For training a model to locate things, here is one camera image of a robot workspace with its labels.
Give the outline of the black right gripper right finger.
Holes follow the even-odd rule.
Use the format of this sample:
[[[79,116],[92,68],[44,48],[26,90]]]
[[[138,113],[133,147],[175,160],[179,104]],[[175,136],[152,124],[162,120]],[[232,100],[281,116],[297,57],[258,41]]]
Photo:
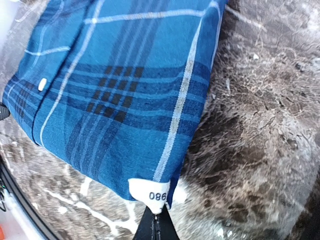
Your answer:
[[[180,240],[166,205],[162,208],[162,212],[156,215],[156,239]]]

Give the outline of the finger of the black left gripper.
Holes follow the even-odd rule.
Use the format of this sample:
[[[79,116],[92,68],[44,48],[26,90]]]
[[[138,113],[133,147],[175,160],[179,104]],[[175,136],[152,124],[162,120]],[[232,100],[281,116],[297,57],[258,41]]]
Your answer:
[[[9,109],[1,102],[0,103],[0,121],[8,118],[11,115]]]

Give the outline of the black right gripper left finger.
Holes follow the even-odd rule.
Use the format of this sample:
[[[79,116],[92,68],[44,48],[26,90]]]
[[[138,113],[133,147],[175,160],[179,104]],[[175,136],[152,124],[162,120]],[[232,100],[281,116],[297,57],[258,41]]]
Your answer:
[[[156,216],[146,207],[133,240],[156,240]]]

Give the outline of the blue plaid long sleeve shirt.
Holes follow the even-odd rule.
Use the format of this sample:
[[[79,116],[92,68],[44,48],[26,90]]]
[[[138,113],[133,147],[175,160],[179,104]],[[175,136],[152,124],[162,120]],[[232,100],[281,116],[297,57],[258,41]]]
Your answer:
[[[38,146],[154,214],[200,123],[225,0],[51,0],[1,100]]]

